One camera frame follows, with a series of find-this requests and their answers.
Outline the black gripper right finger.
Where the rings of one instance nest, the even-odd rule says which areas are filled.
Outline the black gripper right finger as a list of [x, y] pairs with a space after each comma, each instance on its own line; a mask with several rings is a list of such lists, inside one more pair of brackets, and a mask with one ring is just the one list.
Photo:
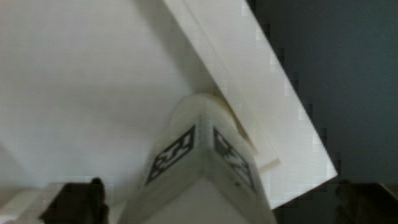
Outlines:
[[379, 183], [343, 180], [336, 198], [334, 224], [398, 224], [398, 199]]

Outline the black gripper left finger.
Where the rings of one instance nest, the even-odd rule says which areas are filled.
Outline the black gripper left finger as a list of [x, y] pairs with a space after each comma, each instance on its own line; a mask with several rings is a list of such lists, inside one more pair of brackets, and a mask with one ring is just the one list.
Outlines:
[[109, 224], [105, 184], [100, 178], [89, 183], [68, 183], [40, 216], [45, 224]]

